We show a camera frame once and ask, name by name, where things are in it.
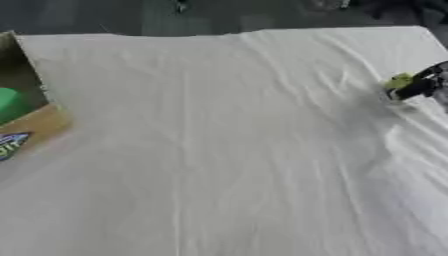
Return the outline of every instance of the table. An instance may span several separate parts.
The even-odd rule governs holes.
[[[22,43],[74,126],[1,164],[3,255],[447,255],[447,117],[381,93],[426,29]]]

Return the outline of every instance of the dark background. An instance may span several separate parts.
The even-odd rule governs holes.
[[[172,0],[0,0],[0,30],[19,34],[191,36],[275,28],[417,24],[406,8],[394,9],[375,20],[369,14],[372,3],[328,11],[312,8],[310,1],[191,0],[192,8],[178,15]],[[448,46],[448,26],[438,25],[442,16],[433,14],[428,11],[426,15],[429,28]]]

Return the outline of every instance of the box label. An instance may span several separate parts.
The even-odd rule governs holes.
[[[0,161],[11,158],[31,136],[30,132],[0,134]]]

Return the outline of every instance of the green object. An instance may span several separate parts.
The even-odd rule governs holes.
[[[392,77],[392,79],[384,86],[386,90],[402,89],[412,83],[412,76],[408,73],[403,73]]]
[[[18,92],[9,88],[0,88],[0,125],[24,116],[31,110]]]

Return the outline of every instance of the wrinkled fabric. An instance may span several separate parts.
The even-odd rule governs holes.
[[[381,84],[419,27],[24,36],[74,125],[0,164],[0,254],[448,254],[448,116]]]

